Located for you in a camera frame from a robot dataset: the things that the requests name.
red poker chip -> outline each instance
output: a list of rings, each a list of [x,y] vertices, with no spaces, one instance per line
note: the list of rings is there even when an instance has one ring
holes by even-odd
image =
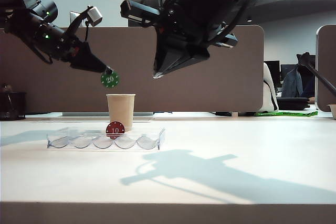
[[[114,136],[110,136],[111,139],[116,139],[120,134],[125,133],[125,127],[122,125],[121,122],[111,122],[109,125],[106,127],[106,133],[107,134],[115,134]]]

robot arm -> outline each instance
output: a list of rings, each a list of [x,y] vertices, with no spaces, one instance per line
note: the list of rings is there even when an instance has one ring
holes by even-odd
[[[75,35],[85,18],[92,26],[101,22],[102,16],[96,7],[88,7],[66,31],[51,23],[56,17],[57,7],[52,0],[0,0],[0,27],[19,37],[45,63],[52,64],[52,59],[56,59],[70,62],[72,68],[113,71],[91,53],[86,41],[80,41]]]
[[[154,26],[157,46],[154,78],[209,58],[210,45],[232,48],[237,44],[231,34],[248,3],[228,26],[223,22],[239,0],[164,0],[160,10],[126,0],[121,16]]]

plastic chip holder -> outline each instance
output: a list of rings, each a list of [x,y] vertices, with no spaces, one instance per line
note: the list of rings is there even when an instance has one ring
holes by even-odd
[[[76,150],[159,150],[165,129],[132,129],[126,133],[64,128],[47,135],[48,148]]]

white table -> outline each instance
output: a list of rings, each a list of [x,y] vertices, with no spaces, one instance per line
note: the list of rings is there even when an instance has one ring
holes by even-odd
[[[1,223],[335,223],[331,113],[164,113],[134,118],[166,129],[160,151],[46,149],[47,133],[107,124],[1,122]]]

paper cup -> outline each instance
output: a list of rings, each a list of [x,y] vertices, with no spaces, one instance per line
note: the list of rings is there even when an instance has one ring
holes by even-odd
[[[336,104],[328,104],[330,107],[332,117],[336,120]]]
[[[125,131],[132,129],[135,94],[106,94],[110,122],[121,122]]]

